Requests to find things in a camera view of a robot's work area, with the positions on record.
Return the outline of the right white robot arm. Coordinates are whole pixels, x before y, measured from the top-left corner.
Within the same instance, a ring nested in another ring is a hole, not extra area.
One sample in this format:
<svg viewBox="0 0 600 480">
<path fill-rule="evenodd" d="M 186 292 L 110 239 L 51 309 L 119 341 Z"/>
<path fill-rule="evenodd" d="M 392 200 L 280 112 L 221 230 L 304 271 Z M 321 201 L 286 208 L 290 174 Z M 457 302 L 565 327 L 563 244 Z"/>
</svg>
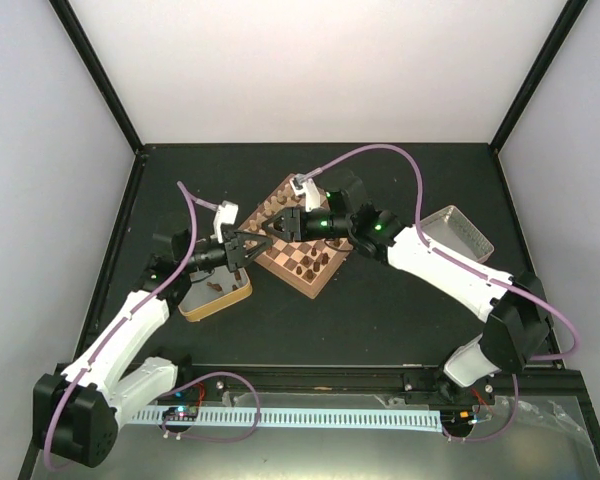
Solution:
<svg viewBox="0 0 600 480">
<path fill-rule="evenodd" d="M 518 374 L 535 358 L 553 326 L 535 274 L 494 270 L 420 234 L 377 209 L 348 170 L 320 186 L 293 177 L 290 187 L 303 205 L 265 217 L 266 233 L 287 243 L 345 239 L 359 254 L 438 288 L 483 322 L 482 333 L 451 353 L 435 377 L 441 400 L 459 402 L 476 381 L 498 372 Z"/>
</svg>

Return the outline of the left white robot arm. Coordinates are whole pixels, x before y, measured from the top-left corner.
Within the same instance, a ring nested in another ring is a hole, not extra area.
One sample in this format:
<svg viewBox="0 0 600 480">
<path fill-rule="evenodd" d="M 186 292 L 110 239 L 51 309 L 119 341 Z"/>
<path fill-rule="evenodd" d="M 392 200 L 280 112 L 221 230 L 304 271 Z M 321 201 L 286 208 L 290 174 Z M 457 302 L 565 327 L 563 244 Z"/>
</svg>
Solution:
<svg viewBox="0 0 600 480">
<path fill-rule="evenodd" d="M 114 319 L 73 363 L 43 375 L 33 389 L 33 440 L 49 469 L 54 456 L 87 467 L 100 465 L 120 430 L 164 393 L 187 397 L 195 376 L 183 363 L 152 356 L 128 368 L 141 347 L 178 309 L 191 275 L 224 267 L 238 271 L 272 244 L 258 232 L 225 228 L 220 238 L 198 240 L 194 228 L 155 234 L 155 247 Z"/>
</svg>

